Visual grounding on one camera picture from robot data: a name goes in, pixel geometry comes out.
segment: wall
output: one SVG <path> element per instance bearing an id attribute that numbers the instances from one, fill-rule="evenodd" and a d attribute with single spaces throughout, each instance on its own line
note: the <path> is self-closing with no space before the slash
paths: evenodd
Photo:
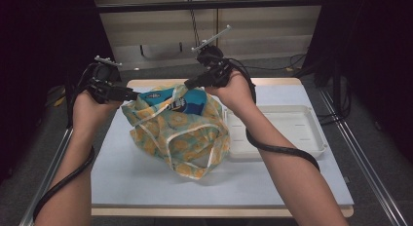
<path id="1" fill-rule="evenodd" d="M 95 0 L 97 6 L 173 1 L 183 0 Z M 197 10 L 195 18 L 201 40 L 227 24 L 233 27 L 218 41 L 226 57 L 289 57 L 307 52 L 319 9 L 320 6 Z M 123 69 L 196 62 L 190 52 L 195 44 L 189 11 L 101 14 L 101 18 Z"/>

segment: metal frame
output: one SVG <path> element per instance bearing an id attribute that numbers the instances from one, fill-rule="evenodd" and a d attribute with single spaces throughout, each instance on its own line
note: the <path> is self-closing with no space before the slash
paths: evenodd
<path id="1" fill-rule="evenodd" d="M 214 0 L 192 2 L 167 2 L 150 4 L 100 5 L 96 8 L 79 8 L 94 10 L 101 14 L 130 13 L 174 10 L 205 10 L 205 9 L 239 9 L 262 7 L 297 7 L 320 6 L 348 3 L 348 0 Z"/>
<path id="2" fill-rule="evenodd" d="M 407 226 L 408 224 L 404 219 L 397 203 L 395 202 L 394 198 L 383 184 L 380 177 L 377 175 L 374 168 L 371 166 L 367 157 L 364 155 L 361 146 L 358 144 L 355 136 L 353 135 L 346 121 L 340 120 L 339 116 L 337 116 L 338 112 L 335 109 L 333 98 L 326 90 L 319 90 L 319 92 L 321 94 L 322 99 L 324 100 L 325 105 L 327 106 L 328 111 L 333 115 L 332 117 L 334 118 L 334 120 L 337 121 L 337 128 L 340 130 L 340 133 L 346 140 L 349 149 L 354 155 L 361 171 L 367 179 L 370 188 L 376 195 L 376 198 L 378 199 L 386 215 L 392 222 L 392 225 Z"/>
<path id="3" fill-rule="evenodd" d="M 60 145 L 56 151 L 55 156 L 52 159 L 52 162 L 49 166 L 48 171 L 46 172 L 45 177 L 43 178 L 42 183 L 39 186 L 39 189 L 36 192 L 36 195 L 33 197 L 28 209 L 26 210 L 19 226 L 28 226 L 33 225 L 33 211 L 36 208 L 37 203 L 42 198 L 44 194 L 49 189 L 49 186 L 57 172 L 57 168 L 60 165 L 61 160 L 63 159 L 64 153 L 66 152 L 67 145 L 69 144 L 70 137 L 72 136 L 72 128 L 66 129 L 63 138 L 61 139 Z"/>

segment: wooden table edge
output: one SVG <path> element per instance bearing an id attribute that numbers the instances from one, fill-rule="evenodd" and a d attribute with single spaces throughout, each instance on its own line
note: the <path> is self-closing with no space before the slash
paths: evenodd
<path id="1" fill-rule="evenodd" d="M 340 206 L 343 215 L 348 218 L 354 214 L 353 206 Z M 92 216 L 136 216 L 136 217 L 226 217 L 226 218 L 278 218 L 292 217 L 285 207 L 106 207 L 93 206 Z"/>
<path id="2" fill-rule="evenodd" d="M 187 79 L 137 79 L 128 82 L 129 88 L 135 87 L 157 87 L 170 84 L 183 84 Z M 298 78 L 252 78 L 257 86 L 274 85 L 302 85 Z"/>

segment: plastic bag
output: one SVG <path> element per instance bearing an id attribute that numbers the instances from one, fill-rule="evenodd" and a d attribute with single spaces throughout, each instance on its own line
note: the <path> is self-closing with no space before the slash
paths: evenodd
<path id="1" fill-rule="evenodd" d="M 122 110 L 134 127 L 131 136 L 137 147 L 183 176 L 202 178 L 229 151 L 222 107 L 201 89 L 158 87 Z"/>

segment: white tray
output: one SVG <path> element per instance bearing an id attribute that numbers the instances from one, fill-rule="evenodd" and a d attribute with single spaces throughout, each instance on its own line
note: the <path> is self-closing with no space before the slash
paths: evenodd
<path id="1" fill-rule="evenodd" d="M 316 114 L 304 105 L 258 106 L 270 122 L 298 149 L 318 157 L 328 148 Z M 235 160 L 261 160 L 257 148 L 245 135 L 243 122 L 226 109 L 225 120 L 231 135 L 230 158 Z"/>

